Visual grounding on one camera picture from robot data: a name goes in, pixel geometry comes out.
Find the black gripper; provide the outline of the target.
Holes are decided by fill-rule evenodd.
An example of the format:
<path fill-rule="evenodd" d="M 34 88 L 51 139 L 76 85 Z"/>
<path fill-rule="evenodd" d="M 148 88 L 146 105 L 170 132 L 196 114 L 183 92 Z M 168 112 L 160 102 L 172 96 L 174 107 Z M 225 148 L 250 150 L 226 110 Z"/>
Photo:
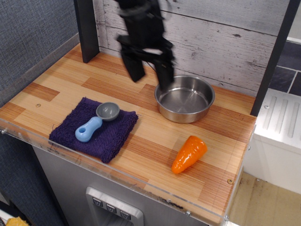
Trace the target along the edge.
<path fill-rule="evenodd" d="M 155 66 L 159 86 L 167 89 L 174 82 L 172 43 L 163 34 L 163 16 L 157 0 L 118 0 L 119 15 L 128 35 L 120 35 L 121 57 L 132 79 L 137 82 L 144 75 L 142 61 Z"/>

